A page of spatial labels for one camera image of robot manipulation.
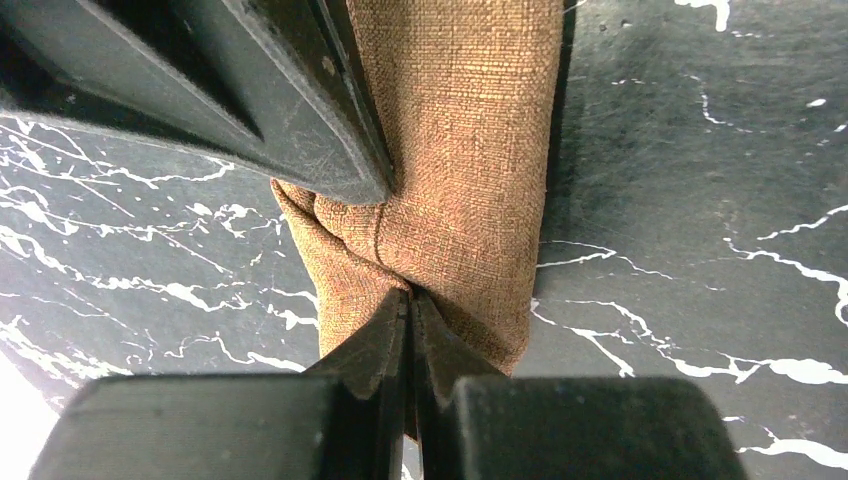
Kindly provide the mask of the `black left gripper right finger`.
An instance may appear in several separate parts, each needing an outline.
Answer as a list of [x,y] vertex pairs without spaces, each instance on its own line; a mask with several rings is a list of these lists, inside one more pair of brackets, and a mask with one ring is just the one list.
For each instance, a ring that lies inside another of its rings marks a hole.
[[417,438],[427,479],[742,479],[721,416],[669,377],[511,378],[410,303]]

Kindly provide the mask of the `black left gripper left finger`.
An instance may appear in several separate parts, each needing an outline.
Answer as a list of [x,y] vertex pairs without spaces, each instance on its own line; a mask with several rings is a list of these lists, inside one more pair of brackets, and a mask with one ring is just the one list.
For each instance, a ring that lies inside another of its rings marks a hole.
[[110,376],[65,408],[34,479],[397,479],[409,299],[390,291],[298,374]]

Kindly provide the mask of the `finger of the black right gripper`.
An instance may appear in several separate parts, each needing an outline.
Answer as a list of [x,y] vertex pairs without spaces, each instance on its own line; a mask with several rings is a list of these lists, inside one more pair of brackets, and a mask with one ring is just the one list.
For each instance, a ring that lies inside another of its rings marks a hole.
[[394,183],[342,1],[5,1],[1,112],[347,204]]

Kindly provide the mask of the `brown woven cloth napkin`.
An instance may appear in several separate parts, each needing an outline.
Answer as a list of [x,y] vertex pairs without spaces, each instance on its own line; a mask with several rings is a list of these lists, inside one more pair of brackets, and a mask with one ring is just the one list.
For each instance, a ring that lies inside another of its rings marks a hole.
[[564,32],[560,1],[352,1],[395,164],[385,203],[271,183],[317,292],[327,355],[394,288],[424,288],[504,373],[529,341]]

